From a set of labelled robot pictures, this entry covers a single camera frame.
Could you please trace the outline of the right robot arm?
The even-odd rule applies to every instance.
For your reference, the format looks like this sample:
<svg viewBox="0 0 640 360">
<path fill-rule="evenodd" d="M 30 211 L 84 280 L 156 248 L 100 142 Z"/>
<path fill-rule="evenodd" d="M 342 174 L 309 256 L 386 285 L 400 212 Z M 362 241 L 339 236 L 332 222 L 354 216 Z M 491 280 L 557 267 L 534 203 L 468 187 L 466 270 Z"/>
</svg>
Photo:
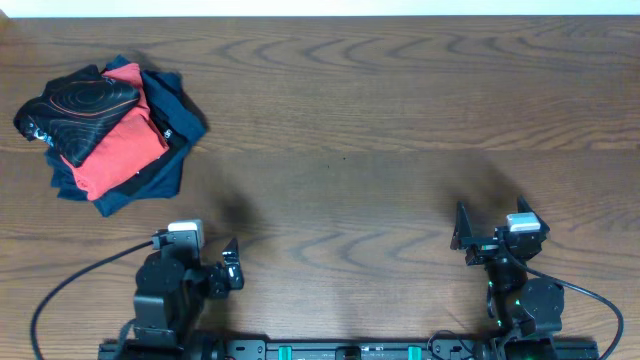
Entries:
<svg viewBox="0 0 640 360">
<path fill-rule="evenodd" d="M 491 236 L 476 236 L 464 204 L 456 204 L 450 248 L 464 250 L 468 266 L 482 266 L 488 276 L 487 313 L 498 331 L 473 349 L 477 359 L 543 359 L 557 357 L 553 334 L 562 329 L 564 288 L 554 281 L 529 277 L 526 262 L 542 250 L 549 226 L 523 197 L 517 211 Z"/>
</svg>

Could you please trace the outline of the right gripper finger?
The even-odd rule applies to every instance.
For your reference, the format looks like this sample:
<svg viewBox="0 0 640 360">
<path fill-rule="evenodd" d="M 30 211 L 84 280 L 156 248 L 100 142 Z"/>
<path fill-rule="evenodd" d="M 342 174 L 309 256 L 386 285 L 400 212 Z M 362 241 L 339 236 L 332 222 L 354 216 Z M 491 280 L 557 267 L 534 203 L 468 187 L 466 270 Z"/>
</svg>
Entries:
<svg viewBox="0 0 640 360">
<path fill-rule="evenodd" d="M 462 201 L 456 204 L 455 225 L 451 238 L 451 250 L 466 250 L 473 243 L 473 231 L 467 210 Z"/>
<path fill-rule="evenodd" d="M 540 229 L 542 232 L 548 233 L 550 231 L 548 224 L 533 210 L 523 195 L 520 195 L 517 198 L 516 205 L 519 213 L 532 213 L 536 217 L 540 223 Z"/>
</svg>

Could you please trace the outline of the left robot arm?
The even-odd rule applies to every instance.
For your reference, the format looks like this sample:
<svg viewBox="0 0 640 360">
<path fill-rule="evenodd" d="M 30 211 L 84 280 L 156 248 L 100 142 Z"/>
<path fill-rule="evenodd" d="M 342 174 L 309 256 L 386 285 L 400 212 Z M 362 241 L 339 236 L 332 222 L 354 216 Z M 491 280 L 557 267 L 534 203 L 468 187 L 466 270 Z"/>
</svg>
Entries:
<svg viewBox="0 0 640 360">
<path fill-rule="evenodd" d="M 154 252 L 136 273 L 135 317 L 125 325 L 115 359 L 224 359 L 223 342 L 196 335 L 193 324 L 208 299 L 225 299 L 244 287 L 238 241 L 222 251 L 221 262 L 205 265 L 195 230 L 160 231 L 151 237 Z"/>
</svg>

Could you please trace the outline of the black printed cycling jersey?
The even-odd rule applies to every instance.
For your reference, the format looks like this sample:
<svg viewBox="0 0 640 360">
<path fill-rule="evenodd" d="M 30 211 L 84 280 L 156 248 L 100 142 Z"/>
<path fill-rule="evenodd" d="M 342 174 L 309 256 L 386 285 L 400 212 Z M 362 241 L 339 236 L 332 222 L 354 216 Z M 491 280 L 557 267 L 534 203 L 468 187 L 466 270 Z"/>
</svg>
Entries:
<svg viewBox="0 0 640 360">
<path fill-rule="evenodd" d="M 49 81 L 22 105 L 13 124 L 27 140 L 45 142 L 79 167 L 140 98 L 136 87 L 88 65 Z"/>
</svg>

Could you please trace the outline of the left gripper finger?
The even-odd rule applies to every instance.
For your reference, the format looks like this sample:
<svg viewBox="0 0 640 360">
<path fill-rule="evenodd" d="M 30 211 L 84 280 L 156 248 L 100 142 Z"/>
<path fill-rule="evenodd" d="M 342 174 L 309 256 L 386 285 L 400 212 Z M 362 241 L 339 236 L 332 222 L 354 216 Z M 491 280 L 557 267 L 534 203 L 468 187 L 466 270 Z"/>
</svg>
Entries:
<svg viewBox="0 0 640 360">
<path fill-rule="evenodd" d="M 226 266 L 228 288 L 230 290 L 242 290 L 244 287 L 244 276 L 239 264 Z"/>
<path fill-rule="evenodd" d="M 239 244 L 236 238 L 232 238 L 222 251 L 225 265 L 239 265 Z"/>
</svg>

